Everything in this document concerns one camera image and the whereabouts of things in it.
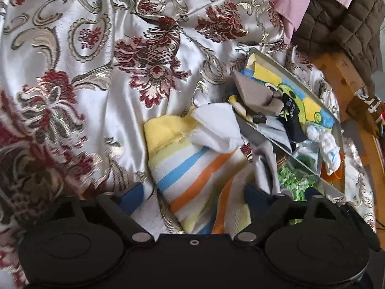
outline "quilted fabric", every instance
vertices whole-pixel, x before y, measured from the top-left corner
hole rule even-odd
[[[311,58],[343,49],[374,93],[371,75],[382,69],[379,32],[384,17],[383,0],[353,0],[348,9],[335,0],[311,0],[292,42]]]

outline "metal bolt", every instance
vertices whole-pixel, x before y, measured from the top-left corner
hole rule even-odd
[[[146,232],[137,232],[132,235],[132,240],[136,242],[147,242],[151,239],[151,235]]]
[[[255,239],[257,239],[257,236],[252,232],[241,232],[237,237],[239,240],[244,242],[253,242]]]

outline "floral bedspread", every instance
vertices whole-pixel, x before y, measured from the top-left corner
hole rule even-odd
[[[0,0],[0,27],[0,287],[5,275],[26,284],[18,242],[59,196],[119,194],[144,179],[143,123],[222,101],[250,48],[338,114],[322,73],[283,44],[268,0]],[[134,219],[173,232],[147,182],[155,204]]]

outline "orange stripe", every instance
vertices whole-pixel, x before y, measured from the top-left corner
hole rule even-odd
[[[218,155],[218,157],[201,172],[201,174],[198,176],[197,179],[195,179],[193,184],[184,193],[182,193],[179,197],[172,201],[170,205],[171,212],[177,212],[187,203],[189,203],[193,198],[195,198],[199,194],[199,192],[201,192],[201,190],[205,187],[212,174],[214,174],[219,168],[221,168],[222,165],[226,163],[229,158],[231,158],[234,152]]]
[[[219,197],[218,214],[212,229],[212,233],[225,233],[225,214],[233,180],[234,177],[232,177],[226,183],[226,186],[223,188],[221,196]]]

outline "orange plastic object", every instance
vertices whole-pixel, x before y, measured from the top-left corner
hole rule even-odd
[[[340,152],[340,158],[341,158],[341,165],[334,173],[332,173],[330,176],[328,176],[328,173],[326,172],[325,163],[322,163],[321,168],[321,178],[326,180],[328,183],[332,183],[334,181],[340,180],[342,178],[342,170],[343,170],[343,160],[345,159],[344,155]]]

